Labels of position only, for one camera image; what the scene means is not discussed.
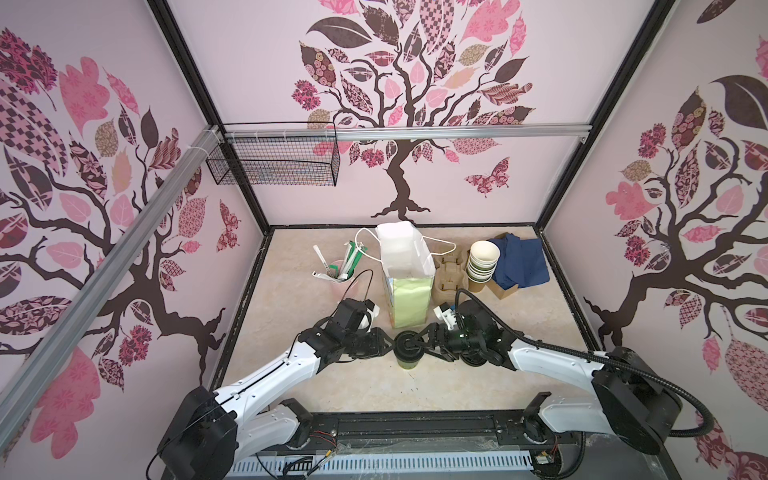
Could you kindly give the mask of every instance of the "black cup lid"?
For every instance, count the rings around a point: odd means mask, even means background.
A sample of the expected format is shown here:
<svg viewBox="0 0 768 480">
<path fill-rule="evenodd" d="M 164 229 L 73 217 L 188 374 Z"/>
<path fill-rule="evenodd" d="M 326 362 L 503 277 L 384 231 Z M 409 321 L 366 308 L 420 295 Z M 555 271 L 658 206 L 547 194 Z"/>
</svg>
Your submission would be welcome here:
<svg viewBox="0 0 768 480">
<path fill-rule="evenodd" d="M 418 362 L 424 356 L 424 347 L 409 343 L 406 345 L 406 340 L 410 340 L 416 337 L 416 332 L 406 330 L 400 332 L 395 337 L 395 356 L 397 360 L 401 362 Z"/>
</svg>

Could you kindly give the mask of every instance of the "pink cup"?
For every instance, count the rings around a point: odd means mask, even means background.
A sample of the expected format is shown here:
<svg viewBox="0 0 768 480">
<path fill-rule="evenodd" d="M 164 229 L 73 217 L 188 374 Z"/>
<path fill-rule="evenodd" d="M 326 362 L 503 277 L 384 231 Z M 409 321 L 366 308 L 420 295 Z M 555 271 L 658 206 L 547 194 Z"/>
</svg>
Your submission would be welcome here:
<svg viewBox="0 0 768 480">
<path fill-rule="evenodd" d="M 341 267 L 344 263 L 344 260 L 337 260 L 336 262 L 331 263 L 331 265 L 336 265 L 337 267 Z M 338 300 L 342 301 L 345 298 L 353 298 L 357 294 L 357 289 L 359 287 L 359 281 L 353 280 L 352 277 L 344 280 L 343 282 L 329 282 L 331 286 L 331 295 Z"/>
</svg>

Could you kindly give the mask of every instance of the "wire basket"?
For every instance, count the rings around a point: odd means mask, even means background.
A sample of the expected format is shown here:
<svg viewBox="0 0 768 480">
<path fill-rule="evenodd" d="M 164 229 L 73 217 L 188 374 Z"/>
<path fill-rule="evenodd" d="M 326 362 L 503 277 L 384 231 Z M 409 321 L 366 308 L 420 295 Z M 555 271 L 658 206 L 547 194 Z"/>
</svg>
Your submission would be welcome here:
<svg viewBox="0 0 768 480">
<path fill-rule="evenodd" d="M 207 159 L 216 184 L 335 187 L 341 159 L 333 123 L 275 123 L 302 124 L 309 129 L 265 130 L 228 136 L 226 143 L 219 144 Z"/>
</svg>

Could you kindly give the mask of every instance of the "blue cloth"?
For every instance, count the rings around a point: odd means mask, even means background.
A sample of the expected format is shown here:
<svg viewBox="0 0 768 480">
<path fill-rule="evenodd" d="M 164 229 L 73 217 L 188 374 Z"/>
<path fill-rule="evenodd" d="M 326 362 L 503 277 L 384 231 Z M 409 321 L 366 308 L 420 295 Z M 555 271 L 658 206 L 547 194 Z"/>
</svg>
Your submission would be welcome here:
<svg viewBox="0 0 768 480">
<path fill-rule="evenodd" d="M 507 233 L 506 237 L 500 240 L 493 238 L 489 242 L 493 242 L 502 252 L 493 273 L 493 281 L 504 290 L 509 290 L 515 285 L 525 288 L 549 281 L 541 239 L 520 240 Z"/>
</svg>

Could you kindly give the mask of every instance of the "butterfly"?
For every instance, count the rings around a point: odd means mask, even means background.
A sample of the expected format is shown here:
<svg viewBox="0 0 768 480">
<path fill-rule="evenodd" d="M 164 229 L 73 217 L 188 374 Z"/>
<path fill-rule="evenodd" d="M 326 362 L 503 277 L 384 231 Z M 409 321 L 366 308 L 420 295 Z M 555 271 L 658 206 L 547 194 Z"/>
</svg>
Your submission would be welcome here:
<svg viewBox="0 0 768 480">
<path fill-rule="evenodd" d="M 509 157 L 506 157 L 504 160 L 498 162 L 498 164 L 493 167 L 491 174 L 487 177 L 485 175 L 470 175 L 464 180 L 468 181 L 470 185 L 476 186 L 478 188 L 478 192 L 484 194 L 487 198 L 487 193 L 493 190 L 494 185 L 496 187 L 503 186 L 509 188 L 509 185 L 507 185 L 509 175 L 505 173 L 507 170 L 509 170 Z"/>
<path fill-rule="evenodd" d="M 219 200 L 219 210 L 221 211 L 221 220 L 224 220 L 226 230 L 219 236 L 219 241 L 216 243 L 217 252 L 227 247 L 234 248 L 237 246 L 237 234 L 234 231 L 240 225 L 237 215 L 231 214 L 229 207 L 221 200 Z"/>
</svg>

